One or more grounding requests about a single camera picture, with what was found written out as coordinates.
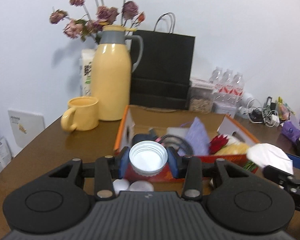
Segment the purple knit cloth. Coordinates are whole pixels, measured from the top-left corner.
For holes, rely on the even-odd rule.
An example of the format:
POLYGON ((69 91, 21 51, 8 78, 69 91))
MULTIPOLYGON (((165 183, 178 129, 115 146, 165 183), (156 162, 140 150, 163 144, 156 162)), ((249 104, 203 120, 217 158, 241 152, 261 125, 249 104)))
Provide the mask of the purple knit cloth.
POLYGON ((204 124, 198 117, 195 117, 193 123, 189 127, 185 140, 192 147, 193 155, 209 155, 210 138, 204 124))

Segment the water bottle middle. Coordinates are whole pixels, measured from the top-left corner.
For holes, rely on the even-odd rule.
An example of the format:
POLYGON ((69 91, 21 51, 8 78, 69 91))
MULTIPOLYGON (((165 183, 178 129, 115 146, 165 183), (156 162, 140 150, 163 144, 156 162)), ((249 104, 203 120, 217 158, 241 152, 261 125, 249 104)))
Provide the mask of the water bottle middle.
POLYGON ((215 84, 215 100, 226 101, 231 98, 234 85, 232 84, 233 70, 227 69, 215 84))

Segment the yellow thermos jug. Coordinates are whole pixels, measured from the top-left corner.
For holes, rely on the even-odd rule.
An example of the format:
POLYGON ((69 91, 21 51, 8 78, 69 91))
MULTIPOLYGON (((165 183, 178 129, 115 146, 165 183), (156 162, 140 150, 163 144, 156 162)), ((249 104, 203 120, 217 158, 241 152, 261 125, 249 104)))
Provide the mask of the yellow thermos jug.
POLYGON ((106 25, 92 62, 91 96, 98 99, 99 119, 117 121, 124 116, 130 102, 130 82, 143 56, 143 39, 139 35, 126 35, 121 25, 106 25), (139 44, 136 63, 132 63, 126 40, 139 44))

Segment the black paper bag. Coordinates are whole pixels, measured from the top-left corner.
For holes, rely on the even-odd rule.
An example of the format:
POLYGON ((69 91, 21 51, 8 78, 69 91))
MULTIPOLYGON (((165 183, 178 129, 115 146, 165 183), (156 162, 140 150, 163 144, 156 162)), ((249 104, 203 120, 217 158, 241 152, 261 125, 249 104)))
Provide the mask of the black paper bag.
POLYGON ((165 16, 171 21, 167 33, 137 30, 133 34, 143 39, 143 55, 132 72, 130 104, 188 110, 195 37, 175 34, 175 14, 165 13, 158 20, 165 16))

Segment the water bottle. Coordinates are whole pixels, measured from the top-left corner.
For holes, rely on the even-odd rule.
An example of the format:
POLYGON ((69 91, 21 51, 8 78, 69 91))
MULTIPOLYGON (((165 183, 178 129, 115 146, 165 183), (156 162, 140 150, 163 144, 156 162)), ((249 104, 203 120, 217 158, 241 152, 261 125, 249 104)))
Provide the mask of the water bottle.
POLYGON ((223 69, 221 67, 216 67, 212 74, 211 74, 211 77, 209 78, 209 83, 211 84, 216 84, 219 82, 220 80, 220 77, 222 76, 222 71, 223 69))
POLYGON ((233 70, 227 69, 215 84, 215 100, 226 101, 231 98, 234 85, 232 84, 233 70))
POLYGON ((238 72, 232 80, 231 104, 236 105, 241 99, 244 90, 243 74, 238 72))

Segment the purple tissue pack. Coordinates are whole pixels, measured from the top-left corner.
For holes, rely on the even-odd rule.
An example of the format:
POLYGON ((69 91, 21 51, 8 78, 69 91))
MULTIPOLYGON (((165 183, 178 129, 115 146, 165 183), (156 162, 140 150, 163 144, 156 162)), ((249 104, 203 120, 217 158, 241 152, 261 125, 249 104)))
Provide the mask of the purple tissue pack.
POLYGON ((296 143, 300 139, 300 129, 295 127, 291 121, 282 123, 281 133, 292 143, 296 143))

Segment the white face mask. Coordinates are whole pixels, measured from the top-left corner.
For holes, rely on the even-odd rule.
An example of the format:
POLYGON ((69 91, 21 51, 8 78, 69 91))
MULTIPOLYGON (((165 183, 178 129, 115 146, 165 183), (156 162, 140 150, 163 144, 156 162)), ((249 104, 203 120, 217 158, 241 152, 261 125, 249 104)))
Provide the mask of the white face mask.
POLYGON ((272 166, 288 174, 294 174, 293 161, 281 148, 272 144, 255 144, 247 150, 247 159, 262 169, 272 166))

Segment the colourful snack packet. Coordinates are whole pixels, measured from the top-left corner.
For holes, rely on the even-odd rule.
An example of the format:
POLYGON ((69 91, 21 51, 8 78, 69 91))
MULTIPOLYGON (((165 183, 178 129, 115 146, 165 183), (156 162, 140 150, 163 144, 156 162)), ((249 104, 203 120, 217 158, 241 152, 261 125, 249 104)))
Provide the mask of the colourful snack packet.
POLYGON ((277 111, 279 119, 282 121, 290 120, 290 116, 295 114, 295 112, 280 96, 277 98, 277 111))

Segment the dried rose bouquet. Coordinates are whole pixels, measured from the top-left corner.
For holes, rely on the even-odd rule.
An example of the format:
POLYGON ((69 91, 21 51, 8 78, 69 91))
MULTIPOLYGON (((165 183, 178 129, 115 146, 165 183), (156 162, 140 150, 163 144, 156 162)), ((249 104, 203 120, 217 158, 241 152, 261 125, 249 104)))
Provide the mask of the dried rose bouquet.
POLYGON ((121 9, 106 6, 104 0, 69 0, 69 4, 83 8, 84 15, 75 19, 71 18, 65 10, 53 9, 49 22, 55 25, 67 20, 63 33, 70 39, 79 38, 85 41, 87 37, 91 37, 99 43, 102 28, 113 25, 118 17, 119 25, 122 27, 130 22, 130 27, 126 30, 127 34, 134 32, 146 18, 145 13, 139 11, 139 6, 134 1, 123 0, 121 9))

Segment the white booklet against wall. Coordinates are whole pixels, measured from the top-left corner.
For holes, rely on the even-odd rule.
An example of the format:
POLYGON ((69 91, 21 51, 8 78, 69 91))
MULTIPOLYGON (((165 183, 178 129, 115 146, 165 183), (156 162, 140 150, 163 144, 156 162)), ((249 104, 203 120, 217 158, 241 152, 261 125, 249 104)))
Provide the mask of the white booklet against wall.
POLYGON ((15 142, 20 148, 27 146, 45 129, 41 114, 9 109, 8 116, 15 142))

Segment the orange cardboard box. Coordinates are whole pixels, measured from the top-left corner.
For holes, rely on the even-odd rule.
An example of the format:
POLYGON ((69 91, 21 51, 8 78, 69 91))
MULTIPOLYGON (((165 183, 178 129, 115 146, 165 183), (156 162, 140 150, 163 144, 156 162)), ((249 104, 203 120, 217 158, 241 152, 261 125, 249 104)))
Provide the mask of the orange cardboard box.
MULTIPOLYGON (((207 140, 210 142, 215 136, 235 135, 249 146, 260 143, 254 135, 248 132, 239 122, 224 114, 202 114, 189 111, 164 111, 163 109, 145 108, 141 106, 127 106, 120 122, 115 140, 114 150, 118 154, 124 147, 131 147, 133 137, 136 134, 146 134, 151 128, 156 135, 172 134, 185 137, 195 118, 200 119, 207 132, 207 140)), ((200 156, 202 162, 214 163, 217 158, 223 158, 241 167, 248 161, 246 155, 221 155, 221 156, 200 156)), ((179 182, 181 179, 174 179, 169 170, 168 164, 162 171, 152 177, 145 177, 136 173, 129 164, 125 172, 125 179, 128 181, 148 180, 151 183, 179 182)))

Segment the small white cap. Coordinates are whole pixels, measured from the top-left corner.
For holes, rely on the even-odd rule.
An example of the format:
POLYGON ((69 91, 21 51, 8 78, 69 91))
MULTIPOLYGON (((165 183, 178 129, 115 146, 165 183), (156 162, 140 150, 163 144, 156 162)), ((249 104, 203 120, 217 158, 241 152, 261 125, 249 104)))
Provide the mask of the small white cap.
POLYGON ((133 182, 130 185, 129 191, 153 192, 154 191, 154 186, 148 181, 139 180, 139 181, 133 182))

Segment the white carton behind jug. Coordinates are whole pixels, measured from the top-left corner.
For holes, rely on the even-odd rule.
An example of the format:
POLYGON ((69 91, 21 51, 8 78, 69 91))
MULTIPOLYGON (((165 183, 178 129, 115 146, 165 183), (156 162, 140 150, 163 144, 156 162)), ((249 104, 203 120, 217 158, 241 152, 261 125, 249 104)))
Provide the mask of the white carton behind jug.
POLYGON ((91 95, 91 70, 95 49, 83 49, 80 58, 81 96, 91 95))

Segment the small printed tin box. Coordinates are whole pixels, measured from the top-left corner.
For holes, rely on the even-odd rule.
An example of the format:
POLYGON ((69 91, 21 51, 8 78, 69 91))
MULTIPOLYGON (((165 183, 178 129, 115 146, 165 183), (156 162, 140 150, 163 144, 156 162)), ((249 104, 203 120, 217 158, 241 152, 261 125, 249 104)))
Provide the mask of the small printed tin box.
POLYGON ((213 113, 226 114, 229 115, 231 118, 234 118, 237 112, 237 107, 228 103, 215 101, 212 106, 212 111, 213 113))

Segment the red fabric flower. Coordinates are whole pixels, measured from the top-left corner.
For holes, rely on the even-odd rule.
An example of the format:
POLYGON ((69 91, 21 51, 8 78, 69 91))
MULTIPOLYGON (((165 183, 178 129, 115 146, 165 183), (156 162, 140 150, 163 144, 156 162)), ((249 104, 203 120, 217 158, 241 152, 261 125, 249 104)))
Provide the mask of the red fabric flower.
POLYGON ((229 141, 229 139, 227 136, 223 136, 223 135, 215 136, 210 141, 209 154, 210 155, 216 154, 219 150, 221 150, 228 143, 228 141, 229 141))

